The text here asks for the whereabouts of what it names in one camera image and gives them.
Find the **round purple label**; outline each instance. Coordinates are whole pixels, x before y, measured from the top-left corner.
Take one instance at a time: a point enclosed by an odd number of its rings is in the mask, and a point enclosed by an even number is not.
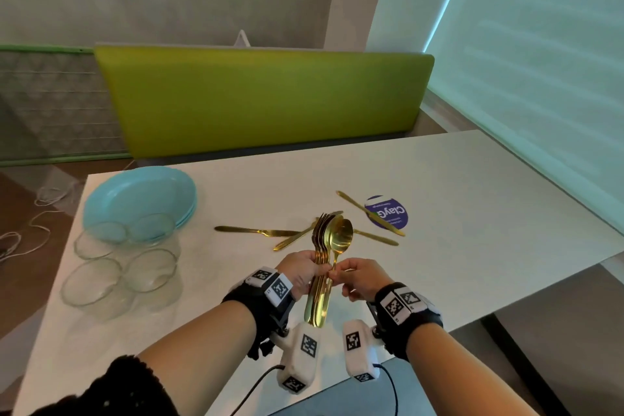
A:
[[[408,212],[396,199],[380,195],[371,196],[364,203],[364,207],[370,212],[377,214],[386,222],[394,225],[397,229],[402,229],[408,224]],[[369,219],[376,226],[384,228],[384,226],[373,221],[370,217]]]

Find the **yellow-green divider panel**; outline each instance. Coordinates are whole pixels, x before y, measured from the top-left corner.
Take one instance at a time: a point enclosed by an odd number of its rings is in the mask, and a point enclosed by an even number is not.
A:
[[[412,128],[420,53],[98,45],[132,156],[155,158]]]

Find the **person's left hand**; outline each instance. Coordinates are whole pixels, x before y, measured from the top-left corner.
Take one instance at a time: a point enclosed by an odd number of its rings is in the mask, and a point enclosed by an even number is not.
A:
[[[314,250],[304,250],[301,252],[289,253],[284,260],[279,262],[275,269],[286,275],[293,287],[290,290],[295,301],[310,290],[310,282],[315,276],[325,275],[332,266],[325,263],[317,265],[315,263]]]

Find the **qr code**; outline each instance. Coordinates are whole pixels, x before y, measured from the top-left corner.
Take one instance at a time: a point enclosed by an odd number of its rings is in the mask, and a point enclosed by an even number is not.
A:
[[[421,299],[413,291],[408,291],[407,293],[399,294],[399,296],[401,296],[401,299],[408,304],[414,304],[416,302],[421,301]]]
[[[346,339],[347,339],[347,351],[361,347],[358,331],[348,333],[346,336]]]
[[[294,377],[288,377],[284,383],[282,383],[286,388],[289,388],[295,393],[299,393],[303,388],[306,387],[305,383],[301,383]]]
[[[312,337],[303,334],[301,339],[301,350],[308,354],[310,357],[316,357],[316,341]]]
[[[267,278],[269,278],[272,274],[273,273],[271,273],[270,271],[258,270],[252,275],[252,278],[258,278],[259,280],[264,281]]]
[[[271,289],[275,291],[275,294],[279,296],[280,299],[283,299],[286,293],[288,293],[288,286],[282,283],[281,279],[277,278],[271,285]]]
[[[360,375],[355,375],[355,380],[359,382],[367,382],[369,380],[373,380],[373,378],[370,373],[362,373]]]
[[[386,304],[386,310],[390,313],[390,316],[393,318],[404,309],[405,306],[401,304],[398,298],[393,298],[388,304]]]

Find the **teal window shade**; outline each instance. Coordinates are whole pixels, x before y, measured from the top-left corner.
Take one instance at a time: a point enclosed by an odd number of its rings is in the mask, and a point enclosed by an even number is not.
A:
[[[449,0],[429,88],[624,232],[624,0]]]

